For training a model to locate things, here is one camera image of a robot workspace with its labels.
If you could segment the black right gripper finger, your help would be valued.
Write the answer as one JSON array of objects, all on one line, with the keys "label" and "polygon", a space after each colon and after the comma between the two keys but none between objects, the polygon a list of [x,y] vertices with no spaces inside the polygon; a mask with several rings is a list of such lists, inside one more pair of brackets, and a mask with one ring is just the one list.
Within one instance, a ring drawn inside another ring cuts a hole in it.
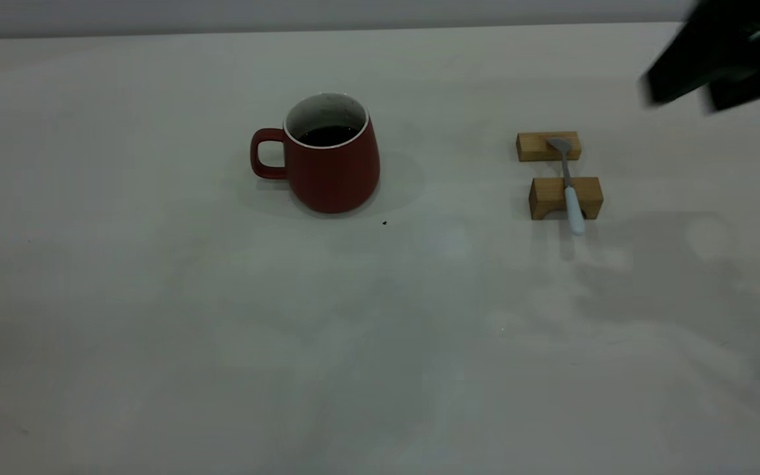
[{"label": "black right gripper finger", "polygon": [[643,75],[647,104],[670,104],[720,78],[722,60],[709,31],[680,30]]},{"label": "black right gripper finger", "polygon": [[706,64],[702,73],[713,112],[760,100],[760,64]]}]

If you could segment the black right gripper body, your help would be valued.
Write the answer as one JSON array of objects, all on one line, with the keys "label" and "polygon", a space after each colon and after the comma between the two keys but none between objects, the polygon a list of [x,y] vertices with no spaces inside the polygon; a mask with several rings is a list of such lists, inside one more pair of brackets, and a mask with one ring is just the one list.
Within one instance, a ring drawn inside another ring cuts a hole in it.
[{"label": "black right gripper body", "polygon": [[760,1],[699,1],[682,28],[685,63],[760,66]]}]

